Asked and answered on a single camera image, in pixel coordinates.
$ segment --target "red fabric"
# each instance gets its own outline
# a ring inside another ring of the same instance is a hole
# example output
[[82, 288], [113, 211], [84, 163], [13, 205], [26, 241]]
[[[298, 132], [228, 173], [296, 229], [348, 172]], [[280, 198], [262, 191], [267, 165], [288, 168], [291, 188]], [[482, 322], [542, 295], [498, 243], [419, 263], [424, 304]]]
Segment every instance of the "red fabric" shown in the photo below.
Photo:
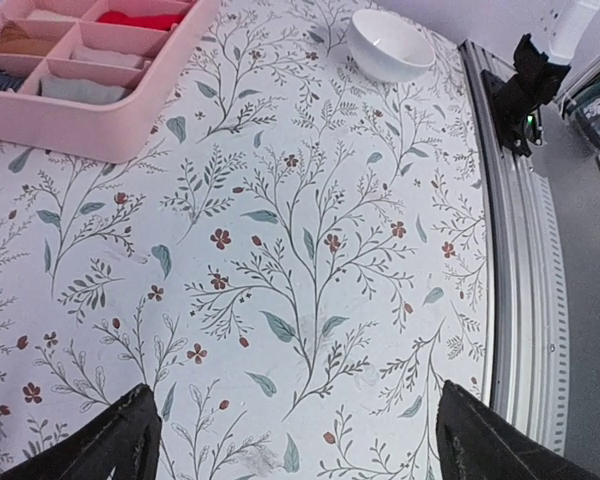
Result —
[[111, 23], [114, 25], [127, 25], [129, 27], [151, 28], [168, 32], [172, 25], [178, 25], [184, 20], [184, 15], [155, 15], [153, 17], [129, 17], [122, 12], [107, 12], [103, 14], [98, 23]]

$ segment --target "gray floor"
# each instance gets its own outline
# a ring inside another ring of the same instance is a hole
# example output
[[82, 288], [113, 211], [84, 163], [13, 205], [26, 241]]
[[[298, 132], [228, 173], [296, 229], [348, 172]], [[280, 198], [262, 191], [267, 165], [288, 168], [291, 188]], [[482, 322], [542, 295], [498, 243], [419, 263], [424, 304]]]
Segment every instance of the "gray floor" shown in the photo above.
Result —
[[569, 295], [571, 374], [565, 456], [600, 475], [600, 170], [553, 108], [534, 152], [551, 184]]

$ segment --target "pink organizer tray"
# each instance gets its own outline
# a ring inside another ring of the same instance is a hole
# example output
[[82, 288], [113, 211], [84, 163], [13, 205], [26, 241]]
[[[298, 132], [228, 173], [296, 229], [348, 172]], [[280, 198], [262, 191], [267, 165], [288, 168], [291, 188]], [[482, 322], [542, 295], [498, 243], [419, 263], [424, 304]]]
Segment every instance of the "pink organizer tray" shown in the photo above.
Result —
[[[3, 0], [0, 32], [14, 21], [30, 36], [57, 42], [46, 57], [0, 54], [0, 67], [27, 77], [17, 91], [0, 92], [0, 140], [123, 163], [137, 155], [180, 72], [220, 6], [220, 0]], [[28, 20], [36, 10], [75, 20]], [[186, 14], [170, 32], [95, 23], [107, 11], [129, 16]], [[77, 45], [140, 55], [141, 68], [71, 60]], [[133, 92], [110, 105], [88, 105], [38, 96], [52, 74], [118, 85]]]

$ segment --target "white bowl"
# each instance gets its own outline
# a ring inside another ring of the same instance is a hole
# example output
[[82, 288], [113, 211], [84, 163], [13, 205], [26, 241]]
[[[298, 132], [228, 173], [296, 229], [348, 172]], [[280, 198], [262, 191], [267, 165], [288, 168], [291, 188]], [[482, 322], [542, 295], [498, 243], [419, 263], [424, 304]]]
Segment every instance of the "white bowl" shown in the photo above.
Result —
[[380, 82], [410, 82], [436, 60], [433, 48], [415, 27], [379, 10], [358, 10], [351, 16], [347, 43], [360, 70]]

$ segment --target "floral tablecloth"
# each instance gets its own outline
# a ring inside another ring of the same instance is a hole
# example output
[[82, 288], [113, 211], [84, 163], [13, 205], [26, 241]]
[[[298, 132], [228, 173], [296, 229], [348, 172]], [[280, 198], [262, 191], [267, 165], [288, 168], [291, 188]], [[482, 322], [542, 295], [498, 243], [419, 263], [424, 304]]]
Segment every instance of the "floral tablecloth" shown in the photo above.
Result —
[[0, 142], [0, 472], [143, 382], [160, 479], [440, 478], [490, 361], [474, 124], [434, 33], [358, 72], [364, 6], [225, 0], [127, 164]]

